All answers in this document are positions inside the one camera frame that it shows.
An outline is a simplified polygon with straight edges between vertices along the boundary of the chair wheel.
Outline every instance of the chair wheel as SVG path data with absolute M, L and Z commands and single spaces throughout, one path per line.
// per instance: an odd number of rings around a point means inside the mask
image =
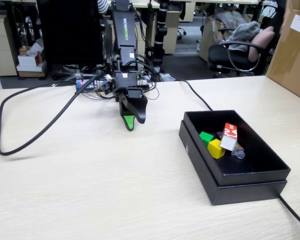
M 51 74 L 51 77 L 52 77 L 52 79 L 54 80 L 54 81 L 57 81 L 57 80 L 59 80 L 59 76 L 57 76 L 57 75 L 55 75 L 55 74 Z

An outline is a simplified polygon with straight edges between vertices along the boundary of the red and white package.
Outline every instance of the red and white package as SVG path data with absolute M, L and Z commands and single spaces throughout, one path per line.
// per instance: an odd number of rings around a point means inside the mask
M 220 147 L 232 151 L 237 143 L 237 126 L 226 123 L 223 129 Z

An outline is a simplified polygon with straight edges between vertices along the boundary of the black box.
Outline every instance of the black box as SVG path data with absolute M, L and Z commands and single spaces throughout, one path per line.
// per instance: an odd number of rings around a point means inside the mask
M 228 150 L 214 159 L 201 140 L 201 132 L 217 138 L 225 123 L 237 126 L 244 159 Z M 186 112 L 179 136 L 212 205 L 274 199 L 287 184 L 290 168 L 234 110 Z

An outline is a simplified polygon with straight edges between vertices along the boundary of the pink cushion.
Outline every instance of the pink cushion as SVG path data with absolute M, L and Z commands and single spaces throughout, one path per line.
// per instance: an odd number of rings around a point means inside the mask
M 274 29 L 273 26 L 267 27 L 265 30 L 263 30 L 257 36 L 255 36 L 251 43 L 258 45 L 265 49 L 275 36 L 273 29 Z M 257 61 L 258 60 L 257 49 L 255 49 L 254 47 L 250 47 L 248 58 L 251 63 L 254 63 L 255 61 Z

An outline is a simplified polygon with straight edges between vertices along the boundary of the gray cloth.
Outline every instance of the gray cloth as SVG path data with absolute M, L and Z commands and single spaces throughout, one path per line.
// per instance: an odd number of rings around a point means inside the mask
M 237 28 L 240 24 L 246 24 L 247 21 L 237 11 L 220 12 L 213 16 L 214 19 L 223 22 L 226 28 Z
M 227 41 L 251 42 L 260 32 L 260 27 L 256 21 L 240 24 L 232 33 Z M 232 51 L 247 52 L 248 46 L 232 44 L 229 47 Z

